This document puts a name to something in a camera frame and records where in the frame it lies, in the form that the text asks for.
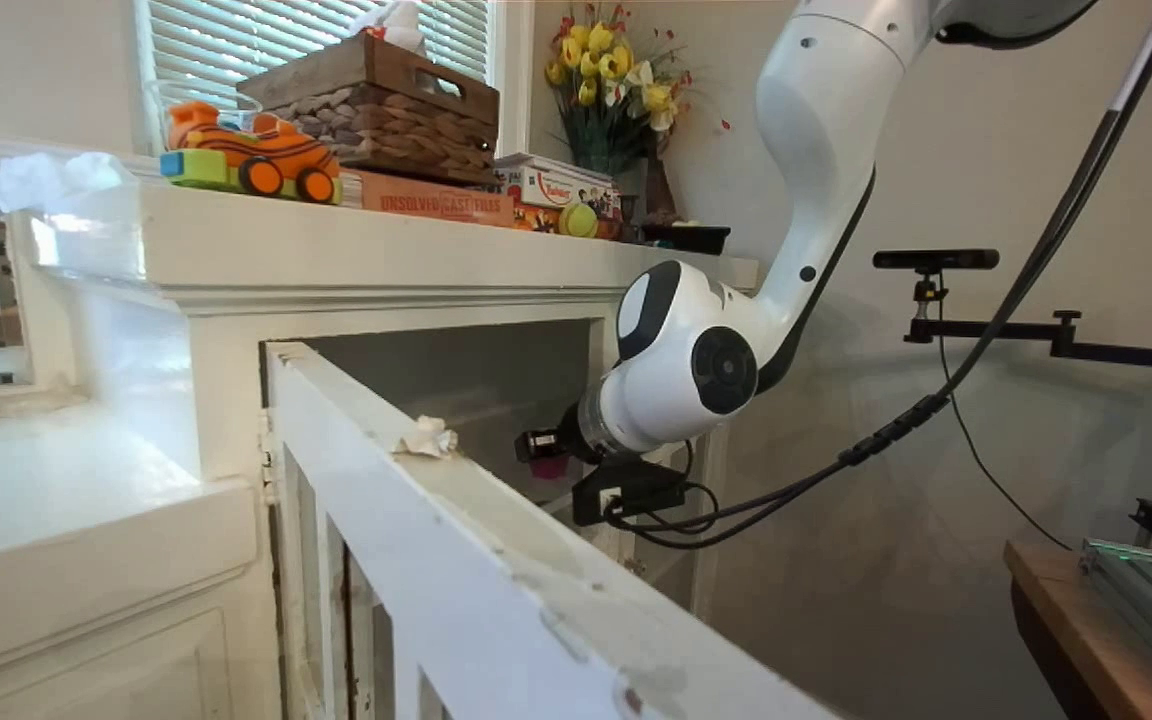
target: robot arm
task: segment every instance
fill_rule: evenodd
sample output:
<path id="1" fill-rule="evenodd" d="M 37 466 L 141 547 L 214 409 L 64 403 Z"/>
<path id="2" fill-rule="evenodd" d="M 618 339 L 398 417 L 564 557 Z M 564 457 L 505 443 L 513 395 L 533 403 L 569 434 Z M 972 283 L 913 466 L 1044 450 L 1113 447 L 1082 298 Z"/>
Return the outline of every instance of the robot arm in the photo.
<path id="1" fill-rule="evenodd" d="M 562 425 L 557 441 L 599 464 L 734 421 L 772 387 L 842 258 L 873 186 L 887 103 L 935 30 L 1026 44 L 1094 0 L 801 0 L 780 30 L 757 113 L 792 186 L 792 218 L 757 297 L 680 258 L 643 271 L 619 298 L 619 364 Z"/>

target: gray wall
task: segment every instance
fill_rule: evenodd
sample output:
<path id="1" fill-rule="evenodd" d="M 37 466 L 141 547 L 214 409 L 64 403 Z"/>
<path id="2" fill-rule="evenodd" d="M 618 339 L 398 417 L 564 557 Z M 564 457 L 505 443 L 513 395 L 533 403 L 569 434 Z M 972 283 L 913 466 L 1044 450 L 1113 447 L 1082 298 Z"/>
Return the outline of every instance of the gray wall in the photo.
<path id="1" fill-rule="evenodd" d="M 772 251 L 784 182 L 754 131 L 754 78 L 789 14 L 772 0 L 653 2 L 738 131 L 698 123 L 670 157 L 683 209 Z M 1105 0 L 1032 52 L 933 49 L 894 106 L 880 186 L 792 380 L 738 421 L 728 495 L 806 476 L 941 380 L 901 344 L 913 271 L 878 246 L 994 243 L 1004 262 L 954 276 L 954 315 L 983 315 L 1017 276 L 1082 144 L 1113 98 L 1152 2 Z M 1082 308 L 1084 339 L 1152 344 L 1152 94 L 1065 256 L 1022 308 Z M 1065 541 L 1129 541 L 1152 495 L 1152 373 L 997 346 L 960 391 L 997 476 Z M 980 480 L 954 417 L 721 547 L 718 627 L 854 717 L 1056 717 L 1014 631 L 1004 545 L 1036 541 Z"/>

